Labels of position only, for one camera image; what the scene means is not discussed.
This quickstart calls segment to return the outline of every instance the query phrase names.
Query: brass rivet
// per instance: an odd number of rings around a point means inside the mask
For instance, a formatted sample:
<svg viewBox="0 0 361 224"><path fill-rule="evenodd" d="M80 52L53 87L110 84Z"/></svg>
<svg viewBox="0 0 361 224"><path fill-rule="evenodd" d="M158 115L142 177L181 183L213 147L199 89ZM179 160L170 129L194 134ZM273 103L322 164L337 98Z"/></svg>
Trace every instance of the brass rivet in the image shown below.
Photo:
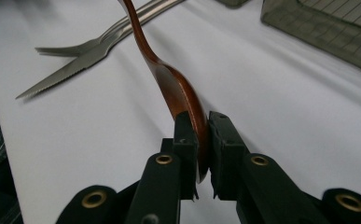
<svg viewBox="0 0 361 224"><path fill-rule="evenodd" d="M86 208L94 208L103 204L107 199L107 194L103 190L95 190L87 194L81 204Z"/></svg>
<svg viewBox="0 0 361 224"><path fill-rule="evenodd" d="M161 155L156 158L156 162L161 165L169 164L173 161L171 156Z"/></svg>
<svg viewBox="0 0 361 224"><path fill-rule="evenodd" d="M255 165L268 165L269 163L267 159L261 156L254 156L251 160Z"/></svg>
<svg viewBox="0 0 361 224"><path fill-rule="evenodd" d="M343 207L354 211L361 212L361 201L349 194L338 194L335 200Z"/></svg>

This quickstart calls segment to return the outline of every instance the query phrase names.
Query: white table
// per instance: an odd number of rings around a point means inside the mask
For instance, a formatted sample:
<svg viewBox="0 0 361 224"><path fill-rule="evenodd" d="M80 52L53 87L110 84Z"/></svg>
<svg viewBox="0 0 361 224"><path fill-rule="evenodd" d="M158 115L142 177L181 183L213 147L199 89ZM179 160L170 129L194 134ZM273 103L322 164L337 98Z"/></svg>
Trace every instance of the white table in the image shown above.
<svg viewBox="0 0 361 224"><path fill-rule="evenodd" d="M135 1L136 7L145 1ZM144 26L207 111L228 115L249 149L304 191L361 193L361 70L260 20L262 1L186 1ZM26 223L54 223L80 190L122 190L172 137L174 122L129 36L91 69L32 99L15 97L72 58L34 47L82 43L125 16L117 1L0 0L0 122ZM235 203L182 202L181 223L239 223Z"/></svg>

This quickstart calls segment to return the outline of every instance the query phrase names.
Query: table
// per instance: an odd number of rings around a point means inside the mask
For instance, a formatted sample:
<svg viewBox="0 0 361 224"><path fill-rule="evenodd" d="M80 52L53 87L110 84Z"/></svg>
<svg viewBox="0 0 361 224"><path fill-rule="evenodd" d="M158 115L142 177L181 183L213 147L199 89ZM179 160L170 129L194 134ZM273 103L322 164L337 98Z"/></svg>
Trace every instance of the table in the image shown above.
<svg viewBox="0 0 361 224"><path fill-rule="evenodd" d="M262 24L261 5L186 1L144 31L206 111L228 115L249 149L276 159L301 189L361 193L361 70ZM117 1L0 0L0 123L25 223L54 223L88 186L124 189L173 136L131 35L91 69L15 100L73 60L34 47L82 43L124 16ZM213 200L209 175L197 187L181 223L239 223L235 203Z"/></svg>

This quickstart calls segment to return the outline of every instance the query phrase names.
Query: brown spoon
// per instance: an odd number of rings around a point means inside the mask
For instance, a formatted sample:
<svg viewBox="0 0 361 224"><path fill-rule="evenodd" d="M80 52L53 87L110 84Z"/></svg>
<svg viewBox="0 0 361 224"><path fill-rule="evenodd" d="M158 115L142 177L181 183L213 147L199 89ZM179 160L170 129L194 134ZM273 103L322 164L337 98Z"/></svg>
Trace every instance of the brown spoon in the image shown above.
<svg viewBox="0 0 361 224"><path fill-rule="evenodd" d="M131 20L133 35L136 43L141 51L145 61L150 68L151 73L156 79L163 98L171 111L172 117L175 117L184 111L188 111L191 118L192 127L197 135L199 141L198 151L198 167L199 179L201 182L206 176L208 170L208 139L209 126L206 114L203 111L201 102L198 99L197 93L192 88L191 84L186 78L175 68L161 60L148 46L145 35L140 26L136 11L131 0L118 0L128 17Z"/></svg>

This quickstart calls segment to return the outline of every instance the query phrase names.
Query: white surface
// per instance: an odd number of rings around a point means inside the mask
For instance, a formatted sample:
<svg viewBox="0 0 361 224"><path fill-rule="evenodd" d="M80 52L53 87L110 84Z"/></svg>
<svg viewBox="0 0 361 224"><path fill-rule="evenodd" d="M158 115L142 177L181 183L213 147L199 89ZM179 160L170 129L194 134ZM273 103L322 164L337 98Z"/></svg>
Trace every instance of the white surface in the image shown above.
<svg viewBox="0 0 361 224"><path fill-rule="evenodd" d="M146 1L137 0L141 6ZM186 1L144 26L206 111L228 115L249 149L301 189L361 193L361 70L259 21L262 1ZM54 223L90 185L122 190L174 123L133 36L91 69L32 99L15 97L70 62L34 47L82 43L125 16L117 1L0 0L0 121L26 223ZM235 203L182 202L181 223L239 223Z"/></svg>

